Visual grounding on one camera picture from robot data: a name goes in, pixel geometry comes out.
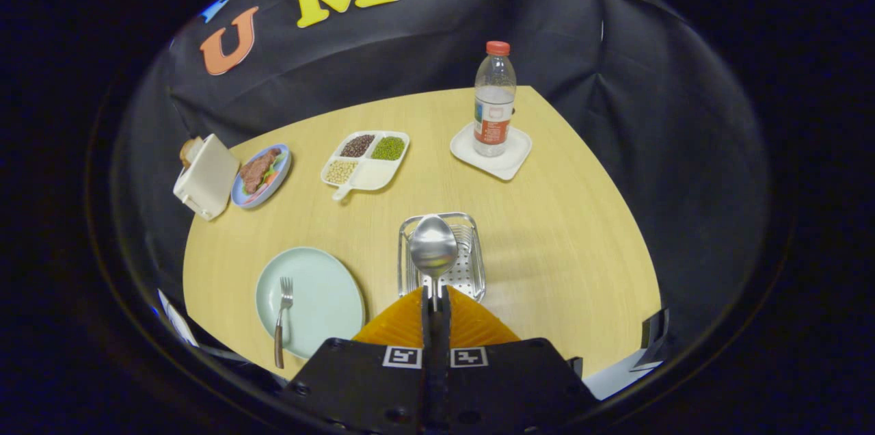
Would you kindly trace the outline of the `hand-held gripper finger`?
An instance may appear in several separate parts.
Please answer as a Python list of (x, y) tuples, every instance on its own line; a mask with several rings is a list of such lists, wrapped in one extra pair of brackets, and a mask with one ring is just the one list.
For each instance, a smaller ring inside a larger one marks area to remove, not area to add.
[(437, 428), (446, 434), (560, 434), (599, 401), (545, 338), (519, 339), (451, 287), (437, 304)]
[(332, 434), (438, 433), (438, 310), (421, 292), (422, 347), (326, 339), (280, 398)]

